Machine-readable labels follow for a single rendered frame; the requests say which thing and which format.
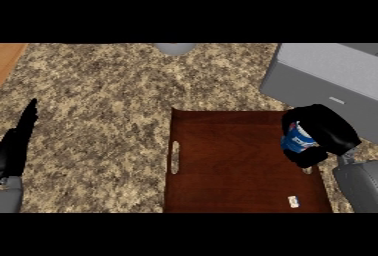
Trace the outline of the grey rounded fixture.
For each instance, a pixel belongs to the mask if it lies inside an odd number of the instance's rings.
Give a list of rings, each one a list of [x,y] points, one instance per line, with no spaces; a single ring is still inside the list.
[[[189,53],[193,49],[196,44],[195,43],[155,43],[154,46],[158,50],[171,56],[179,56]]]

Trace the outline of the orange wooden surface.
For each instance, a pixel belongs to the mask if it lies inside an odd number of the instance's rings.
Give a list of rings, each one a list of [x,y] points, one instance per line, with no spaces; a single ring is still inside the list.
[[[0,86],[27,49],[27,43],[0,43]]]

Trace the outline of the dark brown wooden tray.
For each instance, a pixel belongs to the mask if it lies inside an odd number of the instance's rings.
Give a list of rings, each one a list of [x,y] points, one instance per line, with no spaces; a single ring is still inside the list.
[[[332,211],[320,172],[304,173],[281,150],[282,115],[171,111],[165,212]]]

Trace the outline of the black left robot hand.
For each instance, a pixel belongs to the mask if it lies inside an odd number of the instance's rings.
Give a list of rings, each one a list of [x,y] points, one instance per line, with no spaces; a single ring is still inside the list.
[[[27,162],[28,143],[37,116],[37,99],[33,99],[21,114],[15,128],[10,128],[0,140],[0,179],[21,176]]]

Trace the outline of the blue can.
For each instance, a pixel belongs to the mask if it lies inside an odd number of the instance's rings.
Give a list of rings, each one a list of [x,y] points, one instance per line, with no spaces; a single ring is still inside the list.
[[[292,122],[288,127],[288,132],[281,138],[281,148],[284,150],[291,150],[295,153],[301,153],[315,145],[316,141],[301,128],[300,122]]]

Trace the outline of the grey box appliance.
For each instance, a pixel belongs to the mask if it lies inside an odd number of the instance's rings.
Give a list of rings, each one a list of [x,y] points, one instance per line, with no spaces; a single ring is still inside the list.
[[[378,144],[378,56],[338,43],[281,43],[260,92],[292,107],[323,104]]]

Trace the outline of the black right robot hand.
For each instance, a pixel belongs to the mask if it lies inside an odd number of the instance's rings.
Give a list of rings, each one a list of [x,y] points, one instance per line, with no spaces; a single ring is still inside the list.
[[[337,156],[344,155],[362,144],[354,128],[325,105],[295,107],[284,114],[281,119],[284,135],[289,124],[295,121],[316,141],[316,145],[301,153],[281,148],[287,158],[300,168],[318,165],[326,160],[329,153]]]

